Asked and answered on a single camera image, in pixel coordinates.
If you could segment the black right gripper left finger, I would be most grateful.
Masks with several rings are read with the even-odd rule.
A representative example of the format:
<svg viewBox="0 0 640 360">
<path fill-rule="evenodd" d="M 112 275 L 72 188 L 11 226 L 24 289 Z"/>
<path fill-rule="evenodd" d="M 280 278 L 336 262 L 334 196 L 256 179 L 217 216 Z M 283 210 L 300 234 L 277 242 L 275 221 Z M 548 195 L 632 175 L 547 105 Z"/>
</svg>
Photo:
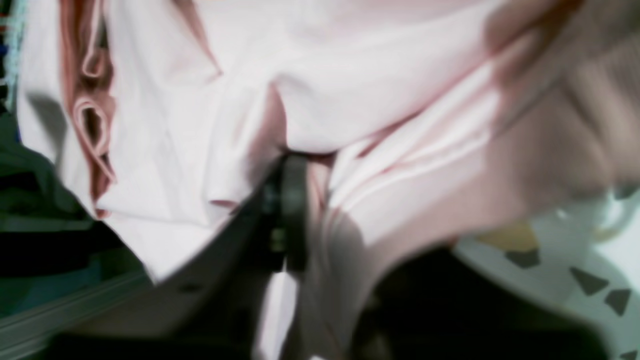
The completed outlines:
<svg viewBox="0 0 640 360">
<path fill-rule="evenodd" d="M 52 360 L 264 360 L 276 271 L 307 263 L 307 166 L 286 155 L 199 255 L 153 289 L 55 335 Z"/>
</svg>

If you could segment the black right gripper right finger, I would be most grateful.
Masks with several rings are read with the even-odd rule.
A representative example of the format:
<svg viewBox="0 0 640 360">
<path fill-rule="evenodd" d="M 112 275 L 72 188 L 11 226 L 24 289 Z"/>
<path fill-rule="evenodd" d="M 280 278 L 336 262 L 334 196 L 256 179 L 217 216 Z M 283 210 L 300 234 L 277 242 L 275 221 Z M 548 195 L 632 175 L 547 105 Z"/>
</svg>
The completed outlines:
<svg viewBox="0 0 640 360">
<path fill-rule="evenodd" d="M 352 360 L 606 360 L 599 338 L 511 294 L 438 249 L 375 287 L 350 344 Z"/>
</svg>

